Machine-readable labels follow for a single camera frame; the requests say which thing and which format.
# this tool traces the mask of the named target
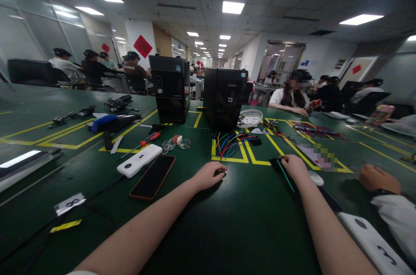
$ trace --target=eyeglasses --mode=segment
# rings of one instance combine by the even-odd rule
[[[164,141],[162,144],[163,147],[163,153],[166,154],[169,150],[172,150],[175,148],[175,146],[179,146],[182,149],[188,149],[191,147],[191,141],[190,140],[182,140],[180,144],[176,143],[173,138],[170,140]]]

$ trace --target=red diamond decoration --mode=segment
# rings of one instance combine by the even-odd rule
[[[101,46],[101,48],[102,48],[105,52],[108,52],[108,51],[110,50],[110,47],[109,47],[106,43],[103,43],[103,45]]]
[[[361,71],[361,65],[355,66],[352,69],[352,74],[356,74],[357,72],[360,72],[360,71]]]
[[[142,37],[141,35],[134,43],[134,48],[137,49],[140,55],[143,56],[143,58],[146,58],[147,55],[150,54],[150,51],[153,49],[152,46]]]

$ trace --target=bottle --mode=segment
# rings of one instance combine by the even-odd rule
[[[390,105],[378,105],[376,111],[368,118],[364,125],[369,129],[374,129],[377,126],[382,125],[390,118],[394,111],[394,106]]]

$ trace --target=white computer mouse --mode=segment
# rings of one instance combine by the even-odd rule
[[[322,186],[322,185],[324,185],[324,180],[322,179],[322,177],[320,177],[318,175],[318,173],[316,173],[314,171],[309,171],[309,176],[311,177],[311,179],[313,180],[313,182],[316,184],[316,186]]]

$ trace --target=white plastic basket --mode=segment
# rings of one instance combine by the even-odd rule
[[[252,128],[261,122],[263,113],[257,109],[247,109],[240,112],[240,118],[237,123],[239,128]]]

